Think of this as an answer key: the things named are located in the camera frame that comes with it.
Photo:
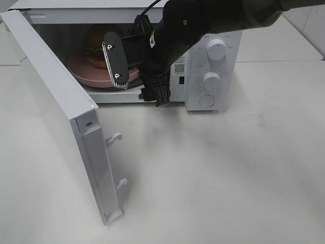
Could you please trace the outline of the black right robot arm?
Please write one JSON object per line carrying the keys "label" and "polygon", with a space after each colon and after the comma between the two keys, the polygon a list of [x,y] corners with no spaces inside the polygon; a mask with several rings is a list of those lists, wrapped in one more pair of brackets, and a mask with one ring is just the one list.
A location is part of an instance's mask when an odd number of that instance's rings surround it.
{"label": "black right robot arm", "polygon": [[170,100],[170,67],[207,33],[268,27],[290,9],[285,1],[168,1],[153,26],[146,12],[135,18],[127,37],[104,35],[105,62],[115,88],[127,89],[137,68],[144,85],[140,98],[157,106]]}

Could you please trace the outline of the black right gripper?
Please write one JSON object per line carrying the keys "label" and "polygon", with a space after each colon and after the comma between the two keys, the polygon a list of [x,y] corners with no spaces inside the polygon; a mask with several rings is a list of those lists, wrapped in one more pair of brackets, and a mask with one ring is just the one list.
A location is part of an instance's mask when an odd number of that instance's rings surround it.
{"label": "black right gripper", "polygon": [[128,88],[128,66],[139,70],[144,85],[139,99],[158,107],[170,102],[171,65],[187,50],[187,45],[171,42],[164,22],[153,26],[147,15],[137,15],[128,36],[115,32],[104,35],[102,48],[113,86]]}

